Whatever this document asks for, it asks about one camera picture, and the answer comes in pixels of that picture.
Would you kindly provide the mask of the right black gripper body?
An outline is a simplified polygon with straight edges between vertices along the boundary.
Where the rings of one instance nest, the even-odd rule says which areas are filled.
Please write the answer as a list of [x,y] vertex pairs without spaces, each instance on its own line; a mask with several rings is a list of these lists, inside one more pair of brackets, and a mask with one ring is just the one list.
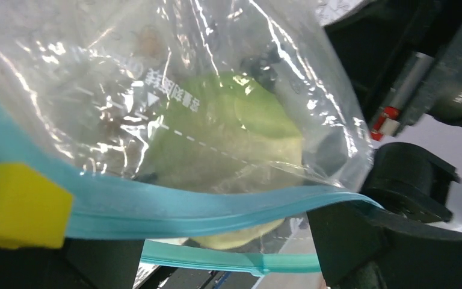
[[462,128],[462,1],[328,1],[322,19],[373,136]]

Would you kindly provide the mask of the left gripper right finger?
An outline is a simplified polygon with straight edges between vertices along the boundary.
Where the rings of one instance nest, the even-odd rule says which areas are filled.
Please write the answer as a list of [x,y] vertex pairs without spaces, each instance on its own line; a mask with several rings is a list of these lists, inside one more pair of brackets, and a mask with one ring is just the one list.
[[462,232],[358,201],[307,217],[331,288],[462,288]]

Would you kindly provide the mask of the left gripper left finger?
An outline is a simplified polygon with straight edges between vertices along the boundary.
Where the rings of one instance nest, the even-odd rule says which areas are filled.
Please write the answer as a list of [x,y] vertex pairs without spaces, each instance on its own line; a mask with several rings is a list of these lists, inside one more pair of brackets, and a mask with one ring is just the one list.
[[132,288],[143,244],[69,238],[61,249],[0,249],[0,288]]

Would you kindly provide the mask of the green fake cabbage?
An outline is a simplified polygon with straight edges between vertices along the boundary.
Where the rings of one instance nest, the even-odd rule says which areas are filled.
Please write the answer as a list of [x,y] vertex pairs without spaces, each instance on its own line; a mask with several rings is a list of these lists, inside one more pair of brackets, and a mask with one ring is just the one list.
[[139,178],[213,194],[259,193],[304,181],[303,136],[274,93],[232,72],[183,80],[191,104],[172,100]]

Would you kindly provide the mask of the clear zip top bag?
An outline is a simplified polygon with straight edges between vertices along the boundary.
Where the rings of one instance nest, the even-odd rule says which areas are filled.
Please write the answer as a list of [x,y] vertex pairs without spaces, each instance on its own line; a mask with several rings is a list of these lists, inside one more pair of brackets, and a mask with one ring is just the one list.
[[0,248],[140,240],[148,263],[320,272],[308,211],[372,164],[309,1],[0,1]]

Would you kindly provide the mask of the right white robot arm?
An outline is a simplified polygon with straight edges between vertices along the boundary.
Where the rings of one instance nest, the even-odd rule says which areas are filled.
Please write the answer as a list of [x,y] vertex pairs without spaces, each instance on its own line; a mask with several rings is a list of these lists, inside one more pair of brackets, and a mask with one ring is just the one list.
[[[462,1],[318,1],[316,15],[353,84],[371,137],[395,137],[428,114],[462,128]],[[363,194],[423,223],[457,229],[454,166],[424,148],[384,144]]]

